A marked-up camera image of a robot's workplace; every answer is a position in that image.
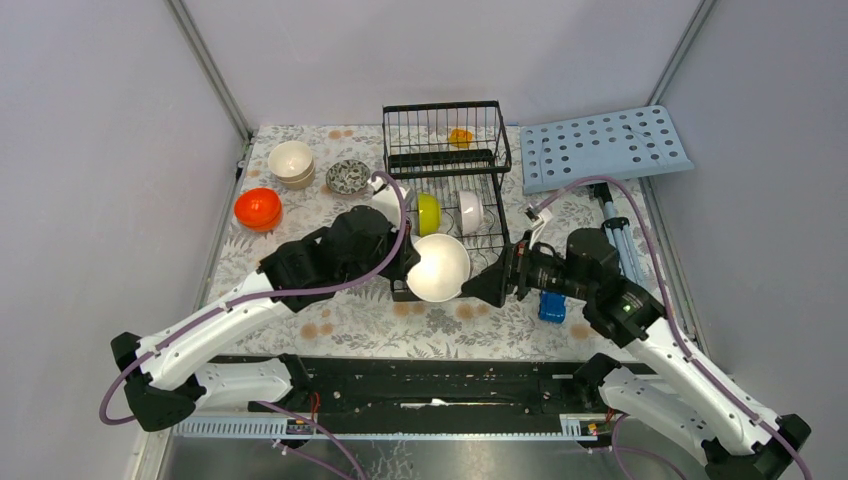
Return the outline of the pink patterned bowl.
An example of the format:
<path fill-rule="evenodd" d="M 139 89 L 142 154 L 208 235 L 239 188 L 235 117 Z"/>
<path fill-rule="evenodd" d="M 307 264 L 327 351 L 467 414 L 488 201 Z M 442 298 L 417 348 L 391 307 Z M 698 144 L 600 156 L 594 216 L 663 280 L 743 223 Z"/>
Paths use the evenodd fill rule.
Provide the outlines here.
<path fill-rule="evenodd" d="M 358 160 L 343 160 L 333 164 L 325 175 L 327 187 L 340 195 L 352 195 L 368 185 L 371 171 Z"/>

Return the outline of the black wire dish rack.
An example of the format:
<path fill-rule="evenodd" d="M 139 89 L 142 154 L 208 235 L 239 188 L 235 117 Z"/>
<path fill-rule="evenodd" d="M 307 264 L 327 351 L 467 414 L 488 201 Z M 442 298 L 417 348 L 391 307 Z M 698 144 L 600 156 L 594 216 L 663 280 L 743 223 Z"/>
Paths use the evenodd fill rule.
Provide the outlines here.
<path fill-rule="evenodd" d="M 452 129 L 474 133 L 469 149 L 448 143 Z M 387 172 L 410 189 L 412 233 L 419 235 L 417 195 L 429 193 L 441 205 L 440 233 L 459 240 L 469 254 L 470 276 L 501 255 L 510 235 L 502 185 L 511 171 L 512 152 L 501 106 L 496 100 L 389 105 L 382 108 L 383 160 Z M 476 193 L 484 221 L 464 236 L 457 192 Z"/>

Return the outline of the plain beige bowl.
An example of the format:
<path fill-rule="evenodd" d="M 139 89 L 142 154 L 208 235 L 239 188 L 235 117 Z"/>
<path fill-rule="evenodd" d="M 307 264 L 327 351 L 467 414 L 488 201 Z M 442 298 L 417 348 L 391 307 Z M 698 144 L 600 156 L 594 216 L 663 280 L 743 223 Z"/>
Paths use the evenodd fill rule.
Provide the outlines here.
<path fill-rule="evenodd" d="M 315 167 L 311 166 L 307 171 L 304 171 L 297 176 L 278 176 L 278 180 L 283 187 L 288 190 L 302 190 L 309 187 L 314 182 L 315 171 Z"/>

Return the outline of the orange bowl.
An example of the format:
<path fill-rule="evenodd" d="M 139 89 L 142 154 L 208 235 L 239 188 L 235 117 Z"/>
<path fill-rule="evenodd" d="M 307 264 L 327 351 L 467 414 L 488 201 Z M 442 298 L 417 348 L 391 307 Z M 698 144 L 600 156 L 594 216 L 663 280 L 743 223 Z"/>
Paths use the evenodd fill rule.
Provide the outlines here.
<path fill-rule="evenodd" d="M 271 220 L 267 221 L 266 223 L 263 223 L 263 224 L 260 224 L 260 225 L 251 225 L 251 226 L 246 225 L 246 228 L 250 231 L 257 232 L 257 233 L 266 233 L 266 232 L 273 231 L 281 223 L 283 215 L 284 215 L 284 210 L 279 209 L 276 212 L 275 216 Z"/>
<path fill-rule="evenodd" d="M 260 225 L 271 220 L 282 202 L 274 190 L 269 188 L 254 188 L 241 194 L 236 200 L 233 211 L 236 219 L 246 225 Z"/>

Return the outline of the beige patterned bowl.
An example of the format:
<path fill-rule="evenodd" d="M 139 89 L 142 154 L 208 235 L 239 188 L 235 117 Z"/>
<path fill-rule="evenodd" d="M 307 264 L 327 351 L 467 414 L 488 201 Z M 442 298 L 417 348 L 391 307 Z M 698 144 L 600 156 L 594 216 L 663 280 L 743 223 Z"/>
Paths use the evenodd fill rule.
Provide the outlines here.
<path fill-rule="evenodd" d="M 268 167 L 279 178 L 299 177 L 314 165 L 311 148 L 304 142 L 290 140 L 277 145 L 268 155 Z"/>

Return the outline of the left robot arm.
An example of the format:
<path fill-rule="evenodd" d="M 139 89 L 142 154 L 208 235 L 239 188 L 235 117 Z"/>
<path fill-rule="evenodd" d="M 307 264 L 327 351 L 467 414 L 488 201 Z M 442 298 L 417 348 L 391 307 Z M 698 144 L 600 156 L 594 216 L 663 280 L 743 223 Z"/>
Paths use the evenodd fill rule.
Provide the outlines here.
<path fill-rule="evenodd" d="M 405 277 L 420 256 L 406 213 L 392 222 L 356 206 L 330 226 L 281 244 L 218 300 L 156 334 L 123 332 L 110 342 L 119 376 L 99 407 L 102 423 L 137 423 L 146 432 L 172 427 L 203 406 L 277 402 L 296 411 L 309 401 L 307 380 L 282 360 L 219 370 L 212 362 L 273 320 L 289 319 L 337 292 L 381 276 Z"/>

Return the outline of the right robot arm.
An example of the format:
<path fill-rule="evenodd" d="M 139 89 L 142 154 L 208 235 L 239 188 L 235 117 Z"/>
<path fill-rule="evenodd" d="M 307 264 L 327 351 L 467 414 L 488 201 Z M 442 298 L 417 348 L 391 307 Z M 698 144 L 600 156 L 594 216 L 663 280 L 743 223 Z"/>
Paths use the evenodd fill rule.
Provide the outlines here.
<path fill-rule="evenodd" d="M 685 449 L 711 479 L 777 479 L 791 464 L 811 476 L 799 451 L 811 434 L 796 414 L 779 415 L 747 394 L 682 336 L 665 307 L 626 278 L 604 233 L 569 234 L 564 254 L 524 237 L 466 281 L 463 294 L 500 307 L 529 290 L 584 303 L 583 316 L 602 337 L 649 367 L 672 389 L 644 383 L 624 365 L 596 354 L 575 373 L 575 402 L 628 414 Z"/>

